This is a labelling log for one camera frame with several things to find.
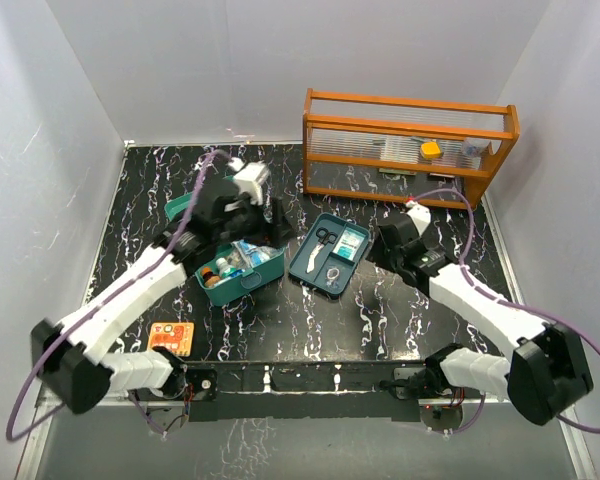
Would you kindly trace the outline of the blue divided tray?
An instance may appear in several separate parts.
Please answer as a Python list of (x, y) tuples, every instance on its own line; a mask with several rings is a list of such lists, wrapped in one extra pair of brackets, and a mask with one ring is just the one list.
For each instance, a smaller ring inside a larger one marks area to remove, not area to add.
[[(316, 232), (319, 227), (325, 227), (338, 235), (334, 244), (327, 245), (318, 255), (315, 269), (311, 273), (306, 272), (309, 254), (317, 244)], [(349, 261), (333, 253), (340, 236), (346, 227), (351, 227), (363, 233), (366, 240), (357, 252), (354, 261)], [(363, 259), (365, 251), (370, 245), (370, 232), (354, 222), (347, 221), (331, 213), (321, 213), (304, 241), (298, 248), (289, 265), (289, 276), (297, 282), (313, 288), (330, 298), (339, 298), (346, 290), (357, 266)], [(330, 267), (337, 267), (340, 271), (339, 278), (334, 282), (328, 282), (326, 272)]]

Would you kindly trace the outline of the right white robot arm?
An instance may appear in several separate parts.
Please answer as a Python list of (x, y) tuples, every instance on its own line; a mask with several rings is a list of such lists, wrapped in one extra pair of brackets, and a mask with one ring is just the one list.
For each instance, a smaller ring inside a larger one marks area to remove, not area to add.
[(498, 355), (452, 343), (427, 357), (424, 368), (383, 383), (414, 395), (451, 395), (458, 388), (510, 401), (529, 422), (544, 425), (589, 394), (593, 379), (580, 337), (506, 300), (439, 248), (425, 246), (427, 216), (408, 215), (377, 228), (368, 259), (458, 314), (485, 335)]

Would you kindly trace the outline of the white blue gauze packet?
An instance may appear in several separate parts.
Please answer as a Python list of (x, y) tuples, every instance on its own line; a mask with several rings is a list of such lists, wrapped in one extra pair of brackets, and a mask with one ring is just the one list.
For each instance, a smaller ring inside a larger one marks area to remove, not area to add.
[(258, 246), (240, 240), (233, 243), (247, 269), (266, 263), (278, 254), (278, 250), (269, 246)]

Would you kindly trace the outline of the brown medicine bottle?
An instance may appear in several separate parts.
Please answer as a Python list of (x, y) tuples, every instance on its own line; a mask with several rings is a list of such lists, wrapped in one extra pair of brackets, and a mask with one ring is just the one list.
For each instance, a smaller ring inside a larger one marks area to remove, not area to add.
[(217, 273), (207, 266), (200, 269), (200, 275), (205, 288), (213, 288), (222, 280)]

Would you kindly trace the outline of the teal medicine kit box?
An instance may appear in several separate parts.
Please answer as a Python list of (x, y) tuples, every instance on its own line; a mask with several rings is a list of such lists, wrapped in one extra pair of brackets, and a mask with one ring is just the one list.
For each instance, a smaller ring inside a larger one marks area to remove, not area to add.
[(202, 193), (171, 255), (197, 279), (214, 306), (224, 306), (284, 273), (293, 230), (278, 201), (273, 216), (247, 193)]

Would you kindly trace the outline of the white green bottle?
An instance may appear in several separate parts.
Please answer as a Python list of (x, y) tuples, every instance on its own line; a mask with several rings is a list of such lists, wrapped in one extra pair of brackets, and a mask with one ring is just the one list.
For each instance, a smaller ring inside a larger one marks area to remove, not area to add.
[(215, 264), (218, 270), (218, 275), (222, 280), (228, 280), (240, 276), (244, 270), (238, 268), (228, 262), (225, 257), (219, 257), (215, 260)]

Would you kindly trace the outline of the small green white sachet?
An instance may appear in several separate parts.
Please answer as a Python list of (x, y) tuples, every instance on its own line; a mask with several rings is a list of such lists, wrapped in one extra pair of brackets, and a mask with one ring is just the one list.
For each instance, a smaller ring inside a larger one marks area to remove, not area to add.
[(353, 229), (346, 227), (340, 236), (333, 253), (349, 261), (354, 261), (358, 250), (366, 240), (366, 236)]

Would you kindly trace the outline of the clear tape roll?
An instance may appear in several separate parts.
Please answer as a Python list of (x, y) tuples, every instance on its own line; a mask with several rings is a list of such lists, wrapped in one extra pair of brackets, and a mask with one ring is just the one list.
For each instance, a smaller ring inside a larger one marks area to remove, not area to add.
[(326, 272), (326, 279), (328, 282), (336, 281), (340, 276), (340, 271), (337, 267), (330, 267)]

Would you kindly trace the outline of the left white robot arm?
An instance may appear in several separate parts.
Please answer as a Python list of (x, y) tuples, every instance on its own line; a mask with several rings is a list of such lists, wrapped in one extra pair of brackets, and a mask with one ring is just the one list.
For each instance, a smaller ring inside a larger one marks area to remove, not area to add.
[(281, 198), (266, 204), (262, 189), (248, 191), (236, 178), (210, 181), (192, 195), (194, 206), (169, 219), (120, 277), (79, 310), (30, 334), (35, 376), (74, 414), (107, 394), (150, 389), (166, 399), (186, 387), (184, 364), (164, 347), (117, 354), (110, 348), (158, 300), (181, 287), (219, 248), (244, 240), (281, 248), (295, 232)]

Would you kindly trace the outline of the black handled scissors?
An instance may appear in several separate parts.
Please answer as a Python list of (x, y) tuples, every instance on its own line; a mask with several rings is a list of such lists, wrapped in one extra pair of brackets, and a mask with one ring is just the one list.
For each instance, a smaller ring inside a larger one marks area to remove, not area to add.
[(319, 253), (330, 244), (334, 244), (338, 238), (338, 235), (325, 227), (319, 227), (316, 232), (318, 238), (317, 244), (309, 254), (306, 272), (311, 273), (315, 269), (315, 264)]

